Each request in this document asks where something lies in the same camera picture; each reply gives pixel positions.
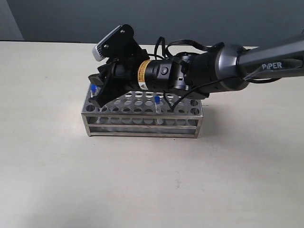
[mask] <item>white table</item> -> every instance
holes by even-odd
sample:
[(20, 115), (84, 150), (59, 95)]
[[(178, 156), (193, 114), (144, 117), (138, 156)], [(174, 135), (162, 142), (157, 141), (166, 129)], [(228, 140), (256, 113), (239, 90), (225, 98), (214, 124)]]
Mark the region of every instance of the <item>white table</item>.
[(92, 47), (0, 42), (0, 227), (303, 227), (304, 78), (211, 94), (198, 139), (88, 137)]

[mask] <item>yellow label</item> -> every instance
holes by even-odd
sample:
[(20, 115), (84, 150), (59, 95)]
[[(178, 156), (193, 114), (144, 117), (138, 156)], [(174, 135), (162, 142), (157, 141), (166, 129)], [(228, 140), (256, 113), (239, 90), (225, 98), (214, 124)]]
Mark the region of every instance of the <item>yellow label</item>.
[(138, 85), (141, 89), (148, 90), (148, 87), (146, 85), (146, 82), (144, 80), (144, 73), (146, 71), (146, 68), (148, 64), (151, 62), (151, 60), (145, 60), (142, 62), (142, 64), (138, 68), (137, 72), (137, 80), (138, 80)]

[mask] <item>robotic arm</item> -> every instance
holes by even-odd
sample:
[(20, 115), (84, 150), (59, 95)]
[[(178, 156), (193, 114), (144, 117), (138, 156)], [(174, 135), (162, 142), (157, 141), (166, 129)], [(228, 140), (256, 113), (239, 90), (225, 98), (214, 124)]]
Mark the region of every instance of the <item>robotic arm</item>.
[[(166, 101), (166, 93), (180, 96), (175, 104), (168, 103), (174, 109), (185, 97), (205, 99), (210, 93), (242, 90), (249, 83), (304, 75), (304, 35), (251, 50), (222, 42), (207, 47), (186, 39), (165, 45), (160, 37), (154, 54), (141, 49), (133, 36), (131, 26), (118, 26), (94, 47), (97, 61), (109, 58), (98, 68), (98, 74), (89, 76), (100, 88), (90, 100), (95, 106), (102, 107), (129, 91), (146, 91), (164, 93)], [(157, 55), (159, 45), (162, 56)], [(169, 51), (173, 45), (190, 45), (204, 53), (173, 56)]]

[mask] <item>wire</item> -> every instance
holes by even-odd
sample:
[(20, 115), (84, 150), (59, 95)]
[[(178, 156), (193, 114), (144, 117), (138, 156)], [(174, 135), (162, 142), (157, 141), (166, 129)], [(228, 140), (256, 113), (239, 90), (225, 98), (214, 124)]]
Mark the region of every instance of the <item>wire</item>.
[(238, 77), (238, 76), (230, 76), (230, 77), (218, 79), (218, 80), (215, 80), (213, 82), (209, 82), (209, 83), (202, 84), (202, 85), (199, 85), (197, 87), (194, 87), (189, 92), (187, 92), (186, 94), (184, 94), (183, 96), (181, 96), (173, 105), (171, 105), (170, 102), (168, 101), (165, 91), (163, 92), (163, 99), (166, 101), (166, 103), (168, 104), (169, 108), (172, 111), (174, 111), (174, 109), (178, 105), (178, 103), (181, 102), (183, 99), (185, 99), (189, 94), (193, 93), (195, 90), (200, 89), (202, 87), (210, 86), (210, 85), (213, 85), (213, 84), (216, 84), (216, 83), (219, 83), (219, 82), (222, 82), (224, 80), (227, 80), (227, 79), (230, 79), (230, 78), (234, 78), (234, 77)]
[(251, 82), (251, 83), (255, 83), (255, 84), (264, 84), (264, 83), (275, 82), (280, 79), (282, 79), (282, 78), (271, 78), (271, 79), (265, 79), (265, 80), (248, 79), (247, 82)]
[(155, 60), (156, 60), (157, 58), (165, 59), (164, 57), (159, 56), (159, 55), (156, 55), (156, 54), (148, 54), (148, 56), (153, 56), (153, 57), (155, 57)]

